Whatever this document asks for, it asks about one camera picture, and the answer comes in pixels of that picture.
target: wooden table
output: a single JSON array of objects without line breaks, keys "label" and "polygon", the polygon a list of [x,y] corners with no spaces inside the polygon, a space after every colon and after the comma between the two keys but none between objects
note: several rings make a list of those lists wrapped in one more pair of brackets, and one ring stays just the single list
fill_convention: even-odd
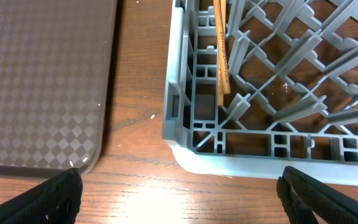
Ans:
[{"label": "wooden table", "polygon": [[[110,134],[77,223],[288,223],[276,180],[191,174],[161,139],[171,6],[120,3]],[[0,179],[0,203],[39,183]],[[333,187],[358,200],[358,187]]]}]

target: gray plastic rack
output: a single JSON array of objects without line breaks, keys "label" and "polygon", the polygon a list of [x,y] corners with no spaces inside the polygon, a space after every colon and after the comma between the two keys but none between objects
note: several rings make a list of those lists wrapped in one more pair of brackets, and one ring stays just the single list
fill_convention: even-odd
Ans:
[{"label": "gray plastic rack", "polygon": [[[282,7],[274,22],[267,18],[264,9],[271,2]],[[216,36],[213,6],[198,10],[197,0],[173,0],[163,139],[184,169],[199,174],[276,179],[285,166],[293,166],[323,182],[358,185],[358,133],[347,127],[358,123],[358,84],[348,83],[341,77],[358,66],[358,41],[336,33],[348,19],[358,22],[358,0],[330,0],[336,7],[323,22],[315,18],[311,3],[305,0],[228,1],[226,39],[233,40],[228,67],[231,85],[237,88],[232,88],[230,101],[225,97],[225,106],[218,108],[214,94],[218,62],[216,59],[213,63],[199,60],[205,56],[218,58],[216,45],[199,47],[200,37]],[[241,29],[255,18],[271,30],[259,43],[250,38],[252,30]],[[299,38],[286,34],[295,19],[308,27]],[[264,45],[277,37],[290,48],[273,63]],[[329,42],[342,55],[324,64],[315,51],[322,41]],[[261,85],[241,75],[242,66],[252,57],[257,57],[273,73]],[[304,60],[322,74],[315,77],[317,81],[311,86],[289,76]],[[290,88],[300,96],[279,110],[265,92],[275,79],[283,83],[282,88]],[[337,105],[340,108],[336,111],[330,110],[329,96],[316,94],[325,82],[337,85],[351,100]],[[240,121],[256,106],[271,117],[267,127],[250,128]],[[317,131],[294,127],[293,122],[314,114],[322,117]],[[319,149],[330,155],[328,159],[313,156],[318,148],[316,143],[320,141],[328,142],[328,147]],[[303,156],[295,155],[295,150],[304,152]]]}]

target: checkered tray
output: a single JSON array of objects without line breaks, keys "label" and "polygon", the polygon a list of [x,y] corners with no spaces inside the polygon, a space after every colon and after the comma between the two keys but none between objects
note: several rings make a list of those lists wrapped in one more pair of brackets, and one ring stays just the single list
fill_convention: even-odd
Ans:
[{"label": "checkered tray", "polygon": [[115,8],[115,0],[0,0],[1,175],[95,164]]}]

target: dish rack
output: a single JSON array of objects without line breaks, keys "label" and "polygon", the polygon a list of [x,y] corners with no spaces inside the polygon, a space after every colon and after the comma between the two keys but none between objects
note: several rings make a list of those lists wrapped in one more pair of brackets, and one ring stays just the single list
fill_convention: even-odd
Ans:
[{"label": "dish rack", "polygon": [[[321,19],[320,6],[332,12]],[[271,179],[293,166],[358,185],[358,39],[344,37],[358,26],[358,0],[232,0],[227,8],[231,94],[219,108],[214,8],[173,0],[163,139],[179,165]]]}]

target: wooden chopstick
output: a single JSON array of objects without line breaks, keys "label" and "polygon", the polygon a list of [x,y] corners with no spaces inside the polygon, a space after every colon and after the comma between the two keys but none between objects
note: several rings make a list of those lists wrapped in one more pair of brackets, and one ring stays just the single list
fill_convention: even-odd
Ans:
[{"label": "wooden chopstick", "polygon": [[226,49],[225,49],[226,32],[223,29],[221,2],[219,0],[213,0],[213,2],[214,2],[216,37],[218,40],[219,65],[220,65],[220,68],[218,70],[218,79],[220,77],[222,80],[223,93],[229,94],[230,93],[229,72],[227,70]]},{"label": "wooden chopstick", "polygon": [[[221,13],[223,21],[223,34],[226,36],[226,0],[221,0]],[[216,97],[216,104],[218,106],[223,106],[223,82],[222,82],[222,71],[221,71],[221,61],[218,64],[218,94]]]}]

